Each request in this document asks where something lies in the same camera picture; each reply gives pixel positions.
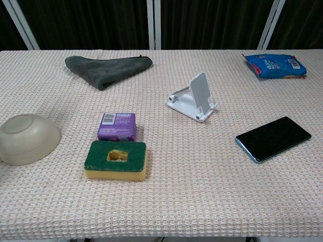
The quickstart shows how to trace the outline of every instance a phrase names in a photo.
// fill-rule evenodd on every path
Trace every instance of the blue snack bag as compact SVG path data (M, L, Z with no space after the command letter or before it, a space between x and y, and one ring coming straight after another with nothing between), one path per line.
M260 78L305 77L306 68L292 55L255 54L245 56Z

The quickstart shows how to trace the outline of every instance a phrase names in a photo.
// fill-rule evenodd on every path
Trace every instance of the black phone screen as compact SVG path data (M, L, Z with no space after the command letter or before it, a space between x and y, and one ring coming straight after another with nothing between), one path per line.
M301 126L283 117L238 135L236 140L256 162L261 163L309 138L311 135Z

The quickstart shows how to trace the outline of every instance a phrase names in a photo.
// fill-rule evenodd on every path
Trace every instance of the white metal frame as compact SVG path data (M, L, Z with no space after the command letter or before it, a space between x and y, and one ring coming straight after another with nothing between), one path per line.
M272 9L269 12L267 22L264 26L257 49L267 49L269 41L272 37L273 31L276 27L276 23L282 12L284 4L285 4L285 0L274 0Z
M147 20L148 20L148 36L149 36L149 49L155 49L155 35L154 35L154 22L153 22L153 0L147 0Z
M21 11L17 0L2 0L11 19L14 21L22 39L24 40L29 50L39 49L38 43L31 32L31 29L26 21L26 18Z
M154 0L154 15L155 15L155 49L162 49L162 24L160 16L160 0Z

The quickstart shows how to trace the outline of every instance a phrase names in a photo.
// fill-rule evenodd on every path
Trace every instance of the soap bar package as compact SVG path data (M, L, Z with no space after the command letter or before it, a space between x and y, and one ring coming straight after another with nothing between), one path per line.
M97 132L99 140L136 141L137 126L134 113L105 113Z
M286 54L255 54L245 56L260 78L299 78L306 68L296 57Z

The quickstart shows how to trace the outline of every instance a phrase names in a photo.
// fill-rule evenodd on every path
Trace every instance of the purple soap box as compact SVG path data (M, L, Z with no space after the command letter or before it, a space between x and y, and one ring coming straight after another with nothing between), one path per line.
M134 113L105 113L97 132L99 140L136 141L137 126Z

